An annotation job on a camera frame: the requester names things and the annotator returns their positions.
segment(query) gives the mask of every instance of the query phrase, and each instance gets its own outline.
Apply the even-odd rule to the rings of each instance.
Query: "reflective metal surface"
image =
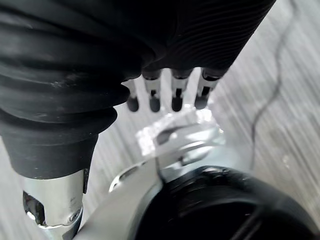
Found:
[[[120,174],[103,203],[90,216],[75,240],[133,240],[151,200],[162,189],[154,159]]]
[[[69,240],[79,229],[83,213],[84,171],[54,179],[19,175],[24,209],[50,240]]]

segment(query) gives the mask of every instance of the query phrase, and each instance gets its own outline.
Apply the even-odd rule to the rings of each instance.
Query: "black rubber cover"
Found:
[[[129,97],[126,104],[131,112],[136,112],[139,110],[139,101],[137,97]]]
[[[196,109],[201,110],[207,106],[208,96],[195,96],[194,106]]]
[[[157,113],[160,111],[160,99],[157,97],[149,98],[150,109],[152,112]]]
[[[142,69],[228,69],[274,2],[0,0],[0,134],[14,170],[89,169],[129,96],[121,82]]]
[[[313,240],[319,233],[291,197],[233,169],[204,166],[164,185],[135,240]]]
[[[179,112],[182,108],[183,99],[182,97],[173,97],[171,102],[172,110]]]

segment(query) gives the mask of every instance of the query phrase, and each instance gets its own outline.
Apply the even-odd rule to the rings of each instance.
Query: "silver metal part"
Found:
[[[50,240],[72,239],[82,218],[84,171],[54,179],[19,178],[26,214]]]
[[[125,81],[122,83],[124,86],[126,86],[130,90],[130,97],[136,98],[137,97],[137,89],[135,85],[134,79],[129,79],[128,81]]]
[[[163,184],[155,159],[132,167],[117,177],[104,202],[91,215],[75,240],[133,240],[148,205]]]
[[[149,94],[149,97],[151,97],[151,91],[155,91],[156,98],[160,98],[160,89],[161,89],[161,77],[154,80],[147,80],[144,79],[145,89],[147,93]]]
[[[198,83],[198,88],[197,88],[197,95],[199,97],[203,96],[203,90],[204,87],[210,88],[208,95],[210,94],[210,92],[212,90],[215,89],[215,87],[217,86],[219,80],[215,80],[215,81],[208,81],[204,78],[204,70],[202,70],[200,78],[199,78],[199,83]]]
[[[168,141],[157,146],[161,176],[171,182],[203,166],[219,166],[248,173],[250,161],[239,159],[228,146],[225,133],[214,123],[196,124],[174,131]]]
[[[181,96],[183,96],[184,91],[187,89],[189,78],[184,79],[177,79],[173,75],[171,76],[171,90],[172,90],[172,96],[177,97],[177,89],[181,89]]]
[[[121,172],[111,183],[109,194],[75,240],[134,240],[148,205],[163,187],[197,168],[217,172],[226,167],[248,172],[249,162],[237,158],[227,146],[217,124],[205,123],[173,130],[158,143],[148,160]]]

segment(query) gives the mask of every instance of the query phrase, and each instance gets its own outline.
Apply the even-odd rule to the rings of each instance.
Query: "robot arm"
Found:
[[[155,73],[173,69],[178,111],[188,72],[203,67],[202,108],[274,2],[0,0],[0,134],[29,216],[73,237],[98,134],[130,95],[121,82],[142,73],[156,112]]]

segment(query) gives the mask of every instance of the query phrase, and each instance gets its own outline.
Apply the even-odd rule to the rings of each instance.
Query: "robotic finger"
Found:
[[[189,76],[192,71],[193,69],[171,69],[171,108],[174,112],[179,112],[183,107],[184,92],[187,89]],[[202,68],[194,100],[196,109],[204,109],[207,106],[210,93],[216,88],[223,74],[224,72]],[[161,70],[153,72],[143,71],[142,77],[149,96],[150,109],[152,112],[157,113],[161,107]],[[127,106],[131,112],[136,112],[139,109],[139,101],[135,84],[133,80],[129,80],[124,85],[130,90]]]

